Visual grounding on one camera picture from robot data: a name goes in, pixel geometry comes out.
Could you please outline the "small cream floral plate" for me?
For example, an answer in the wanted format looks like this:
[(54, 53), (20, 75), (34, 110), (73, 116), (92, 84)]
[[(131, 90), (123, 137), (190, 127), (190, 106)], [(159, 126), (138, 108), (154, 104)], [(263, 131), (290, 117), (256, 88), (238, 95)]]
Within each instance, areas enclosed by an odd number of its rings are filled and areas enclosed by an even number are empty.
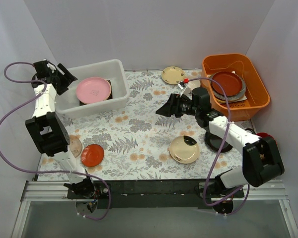
[(179, 82), (183, 81), (186, 77), (185, 72), (176, 66), (170, 66), (165, 68), (161, 73), (162, 80), (171, 85), (176, 85)]

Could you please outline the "black round plate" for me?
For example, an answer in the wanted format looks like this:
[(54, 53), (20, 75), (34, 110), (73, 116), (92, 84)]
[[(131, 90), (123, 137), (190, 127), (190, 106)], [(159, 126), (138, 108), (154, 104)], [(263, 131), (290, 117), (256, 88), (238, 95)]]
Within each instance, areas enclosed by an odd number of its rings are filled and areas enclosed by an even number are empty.
[[(205, 133), (205, 143), (212, 151), (218, 152), (220, 145), (222, 143), (222, 139), (216, 135), (206, 132)], [(233, 147), (230, 144), (225, 142), (221, 152), (226, 153), (226, 152), (230, 151), (232, 148)]]

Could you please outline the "cream plate with black mark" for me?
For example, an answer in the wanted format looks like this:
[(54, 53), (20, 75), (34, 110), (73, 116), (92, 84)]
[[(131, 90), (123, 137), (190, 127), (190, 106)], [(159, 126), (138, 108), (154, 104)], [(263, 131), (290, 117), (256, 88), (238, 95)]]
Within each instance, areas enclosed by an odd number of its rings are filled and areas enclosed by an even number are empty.
[(198, 159), (200, 147), (195, 139), (185, 135), (176, 137), (171, 141), (169, 152), (175, 161), (190, 164)]

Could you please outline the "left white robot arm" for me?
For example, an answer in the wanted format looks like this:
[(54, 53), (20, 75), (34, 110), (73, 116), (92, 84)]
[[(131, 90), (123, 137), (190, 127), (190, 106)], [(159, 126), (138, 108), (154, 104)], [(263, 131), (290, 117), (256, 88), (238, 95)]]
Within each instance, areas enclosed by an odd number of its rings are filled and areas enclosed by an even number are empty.
[(70, 136), (55, 110), (56, 97), (65, 93), (77, 78), (62, 64), (54, 65), (47, 59), (33, 66), (36, 74), (31, 82), (37, 99), (33, 116), (25, 126), (38, 151), (54, 159), (67, 174), (69, 183), (64, 186), (77, 196), (91, 198), (96, 187), (71, 152)]

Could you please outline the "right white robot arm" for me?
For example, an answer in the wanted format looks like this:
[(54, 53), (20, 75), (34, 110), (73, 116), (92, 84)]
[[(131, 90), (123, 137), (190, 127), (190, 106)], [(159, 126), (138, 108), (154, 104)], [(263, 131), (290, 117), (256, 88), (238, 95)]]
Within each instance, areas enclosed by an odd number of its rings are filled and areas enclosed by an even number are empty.
[(242, 155), (242, 166), (216, 176), (214, 183), (207, 186), (206, 192), (226, 197), (233, 188), (247, 184), (259, 187), (285, 172), (274, 138), (260, 137), (229, 122), (227, 117), (212, 108), (205, 88), (195, 88), (192, 98), (171, 94), (156, 114), (177, 118), (183, 115), (194, 116), (201, 128), (223, 139)]

